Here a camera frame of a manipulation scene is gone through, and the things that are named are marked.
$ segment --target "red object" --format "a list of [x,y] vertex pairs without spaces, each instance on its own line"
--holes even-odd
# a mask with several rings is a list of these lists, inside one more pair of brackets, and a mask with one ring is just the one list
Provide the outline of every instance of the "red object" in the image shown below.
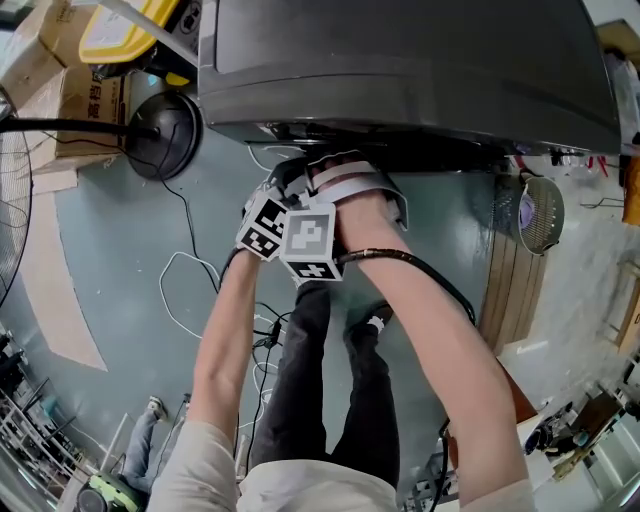
[[600,164],[600,169],[602,169],[602,172],[608,178],[609,173],[607,172],[607,159],[604,156],[599,156],[598,163]]

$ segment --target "white cable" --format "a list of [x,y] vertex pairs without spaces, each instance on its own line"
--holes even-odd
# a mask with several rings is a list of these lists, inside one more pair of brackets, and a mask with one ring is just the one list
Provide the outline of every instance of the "white cable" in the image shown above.
[[167,273],[167,270],[169,269],[169,267],[173,263],[173,260],[175,259],[176,256],[186,256],[187,258],[191,258],[194,261],[202,263],[203,265],[206,265],[211,270],[213,270],[213,273],[216,275],[216,278],[218,279],[218,288],[220,287],[220,274],[218,274],[218,271],[216,270],[216,268],[211,263],[209,263],[208,261],[204,261],[204,260],[201,260],[200,258],[196,258],[195,256],[192,256],[191,254],[188,254],[186,252],[177,251],[177,252],[175,252],[173,254],[173,256],[171,256],[171,258],[169,259],[169,262],[164,266],[164,268],[162,269],[162,272],[160,273],[160,277],[158,278],[158,286],[160,286],[160,295],[162,296],[162,302],[164,302],[164,307],[167,310],[167,313],[169,313],[169,316],[171,317],[171,320],[173,320],[176,324],[178,324],[180,327],[182,327],[189,334],[191,334],[192,336],[195,336],[196,338],[201,340],[202,336],[197,335],[191,329],[185,327],[183,324],[181,324],[176,319],[176,317],[173,316],[173,314],[171,313],[171,310],[169,309],[169,304],[167,304],[167,299],[164,296],[164,290],[162,289],[162,279],[164,278],[164,275]]
[[253,153],[253,148],[250,145],[247,146],[247,149],[249,150],[249,156],[251,156],[251,160],[253,160],[254,164],[256,164],[258,167],[260,167],[260,169],[262,169],[263,171],[267,171],[267,172],[273,171],[273,169],[269,169],[268,167],[265,167],[260,162],[258,162],[258,159],[256,158],[256,155],[254,155],[254,153]]
[[[258,393],[260,393],[260,386],[258,386],[258,377],[256,376],[256,370],[261,365],[271,366],[272,368],[275,368],[276,370],[278,369],[277,365],[272,364],[272,363],[266,363],[266,362],[262,362],[262,363],[258,363],[258,364],[253,365],[253,385],[256,387],[256,391]],[[265,389],[260,394],[260,405],[259,405],[260,413],[258,414],[258,417],[256,418],[256,421],[255,421],[256,424],[262,419],[262,416],[264,415],[264,411],[266,409],[266,404],[268,403],[268,401],[264,399],[264,396],[267,393],[271,393],[272,391],[273,391],[273,388],[269,388],[269,389]],[[245,423],[244,425],[239,425],[238,426],[238,430],[240,430],[241,428],[249,427],[249,426],[253,425],[253,423],[254,423],[253,421],[250,421],[249,423]]]

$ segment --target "cardboard box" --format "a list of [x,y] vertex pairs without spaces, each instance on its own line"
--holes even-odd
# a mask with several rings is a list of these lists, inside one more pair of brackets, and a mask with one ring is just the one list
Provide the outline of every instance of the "cardboard box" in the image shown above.
[[0,84],[22,107],[65,67],[80,66],[80,39],[95,6],[44,0],[20,24],[4,49]]
[[[18,110],[19,117],[79,119],[126,124],[130,97],[128,77],[99,80],[86,67],[62,70],[44,85]],[[30,148],[31,168],[34,173],[78,169],[84,165],[105,160],[116,148],[100,144],[121,146],[122,137],[84,132],[51,133],[56,141],[42,132],[26,132]]]
[[597,27],[604,50],[619,50],[636,68],[640,68],[640,37],[625,20],[616,20]]

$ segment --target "leg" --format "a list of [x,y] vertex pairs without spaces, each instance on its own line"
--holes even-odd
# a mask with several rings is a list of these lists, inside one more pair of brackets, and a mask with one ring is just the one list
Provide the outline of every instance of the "leg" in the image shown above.
[[309,282],[298,291],[278,364],[278,379],[257,426],[251,467],[291,459],[324,460],[322,357],[331,313],[329,290]]
[[389,367],[376,353],[378,334],[393,312],[388,308],[372,320],[365,317],[345,340],[353,373],[351,406],[344,433],[330,461],[377,476],[398,487],[400,441],[391,392]]
[[151,436],[153,435],[153,427],[161,418],[166,418],[164,406],[160,399],[151,397],[147,409],[140,415],[133,427],[122,469],[122,476],[127,484],[146,494],[149,494],[151,490],[145,478],[149,467]]
[[184,425],[184,420],[184,416],[178,420],[178,423],[173,428],[173,430],[169,432],[169,436],[165,439],[164,443],[162,443],[160,451],[149,466],[146,474],[149,489],[151,489],[154,480],[162,474],[162,470],[167,465],[167,462],[169,462],[171,453],[176,446],[176,442],[178,441],[178,437],[180,436],[180,431],[182,430],[182,426]]

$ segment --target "person's foot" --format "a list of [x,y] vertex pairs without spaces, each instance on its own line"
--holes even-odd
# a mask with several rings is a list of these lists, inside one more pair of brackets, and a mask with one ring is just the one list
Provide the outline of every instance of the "person's foot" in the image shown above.
[[158,418],[158,421],[166,421],[167,420],[167,410],[164,408],[164,404],[162,400],[160,400],[156,396],[149,397],[149,403],[147,404],[147,409],[153,411]]
[[378,336],[393,318],[393,309],[387,301],[377,302],[362,315],[361,319],[352,324],[346,331],[347,338],[355,330],[368,330]]

